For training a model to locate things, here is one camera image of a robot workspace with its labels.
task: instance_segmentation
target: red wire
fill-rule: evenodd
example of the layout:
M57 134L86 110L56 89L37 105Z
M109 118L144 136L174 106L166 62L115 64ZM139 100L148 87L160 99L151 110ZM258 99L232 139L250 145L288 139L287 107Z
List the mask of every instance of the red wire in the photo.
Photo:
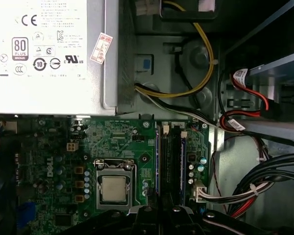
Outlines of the red wire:
M237 87L237 88L241 89L242 91L245 91L245 92L248 92L248 93L252 93L252 94L254 94L254 95L260 97L260 98L264 101L264 103L265 103L265 105L266 105L266 110L269 110L269 101L268 101L267 97L265 97L263 94L261 94L261 93L259 93L259 92L257 92L257 91L254 91L254 90L251 90L251 89L249 89L249 88L243 87L241 84L239 84L239 83L233 78L232 75L231 75L231 81L232 81L234 87Z
M244 205L242 205L242 207L240 207L237 211L235 211L231 217L236 218L239 215L245 213L245 211L254 203L254 201L256 200L256 196L253 198L250 198L248 201L245 202Z
M217 180L215 155L216 155L216 151L214 151L212 156L211 156L212 164L213 164L214 178L215 178L215 185L216 185L219 196L222 197L222 194L221 194L221 191L220 191L220 188L219 188L219 183L218 183L218 180ZM223 205L223 209L224 209L225 214L226 214L226 206L225 205Z
M227 116L244 115L244 116L248 116L248 117L259 117L260 116L260 111L248 112L248 111L241 111L241 110L233 110L233 111L226 112L226 115ZM221 118L220 118L220 125L221 125L221 127L223 129L225 129L227 131L238 132L234 128L226 126L226 124L225 124L225 116L224 115L222 115Z

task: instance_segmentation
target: power connector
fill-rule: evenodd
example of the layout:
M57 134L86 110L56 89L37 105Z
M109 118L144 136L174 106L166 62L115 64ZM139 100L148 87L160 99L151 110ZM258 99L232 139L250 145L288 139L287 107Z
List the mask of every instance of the power connector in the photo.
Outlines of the power connector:
M202 181L196 181L193 186L193 197L197 203L205 203L204 199L201 198L199 190L207 192L207 187L202 183Z

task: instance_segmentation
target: chip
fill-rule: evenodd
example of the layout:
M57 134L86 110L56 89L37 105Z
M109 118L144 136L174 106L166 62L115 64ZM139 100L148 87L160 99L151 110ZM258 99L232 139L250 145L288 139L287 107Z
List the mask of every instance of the chip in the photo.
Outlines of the chip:
M83 195L76 195L75 202L84 202L84 196Z
M84 181L75 181L75 188L84 188Z
M189 162L195 162L196 161L196 154L189 154L188 156L187 156L187 161L189 161Z
M72 216L70 214L56 214L54 223L56 226L70 227L72 226Z
M82 166L77 166L74 168L74 173L77 175L84 174L84 168Z
M125 202L126 177L103 176L101 194L103 202Z

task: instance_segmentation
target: white connector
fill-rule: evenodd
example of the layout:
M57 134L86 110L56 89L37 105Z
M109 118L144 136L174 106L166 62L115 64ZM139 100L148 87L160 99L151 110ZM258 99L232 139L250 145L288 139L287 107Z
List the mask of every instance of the white connector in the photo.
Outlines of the white connector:
M67 143L67 151L75 152L78 150L78 142Z
M155 15L159 13L159 0L139 0L135 2L136 15Z
M203 198L199 194L199 190L207 192L207 187L202 183L202 181L196 181L193 188L193 197L197 203L205 203Z

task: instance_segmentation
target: cable tie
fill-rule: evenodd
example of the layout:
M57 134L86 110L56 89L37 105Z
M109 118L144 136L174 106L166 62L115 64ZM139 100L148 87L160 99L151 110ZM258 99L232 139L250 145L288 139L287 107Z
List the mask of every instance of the cable tie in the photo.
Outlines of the cable tie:
M254 192L254 194L256 196L259 196L259 193L257 192L257 188L256 188L256 186L254 184L250 184L249 187Z
M219 63L219 60L217 59L214 59L213 61L210 62L210 64L213 64L213 65L217 65Z

